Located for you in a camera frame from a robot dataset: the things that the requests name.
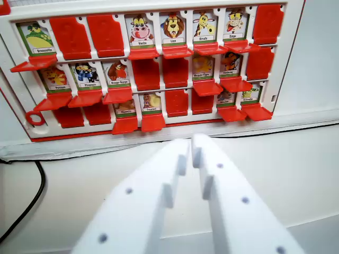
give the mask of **red flip panel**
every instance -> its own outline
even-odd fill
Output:
[[[66,60],[91,58],[85,26],[75,17],[56,17],[49,22]]]
[[[186,87],[189,78],[189,62],[184,58],[163,58],[163,72],[166,88]]]
[[[170,90],[165,92],[166,111],[168,117],[187,115],[189,109],[189,95],[184,90]]]
[[[274,53],[271,48],[261,48],[249,54],[246,75],[247,80],[266,79],[272,67]]]
[[[120,23],[112,15],[88,16],[87,22],[99,57],[124,55]]]

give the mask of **bird card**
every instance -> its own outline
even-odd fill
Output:
[[[139,95],[142,115],[159,114],[161,110],[161,98],[155,93]]]
[[[129,100],[123,103],[115,103],[113,104],[115,116],[117,118],[124,118],[137,115],[136,106],[134,104],[134,100]]]
[[[144,13],[125,15],[125,21],[132,49],[155,47],[153,23]]]
[[[262,86],[260,86],[259,83],[252,83],[252,85],[253,87],[251,90],[243,92],[241,105],[259,102]]]
[[[71,92],[65,73],[56,66],[38,70],[38,74],[47,93]]]
[[[186,20],[179,12],[160,13],[159,21],[163,46],[186,44]]]
[[[230,93],[225,88],[217,97],[217,107],[230,107],[235,105],[236,93]]]
[[[242,55],[227,52],[221,56],[220,78],[235,77],[240,75]]]
[[[193,12],[193,44],[217,41],[217,21],[213,10]]]
[[[30,56],[55,54],[51,36],[46,28],[41,27],[36,21],[18,23],[16,26]]]
[[[225,16],[224,41],[245,40],[249,15],[245,8],[227,8]]]
[[[214,58],[211,56],[193,56],[193,80],[213,78]]]
[[[101,89],[96,69],[89,62],[77,62],[70,65],[73,79],[78,90]]]
[[[124,60],[102,62],[108,88],[131,86],[127,66]]]

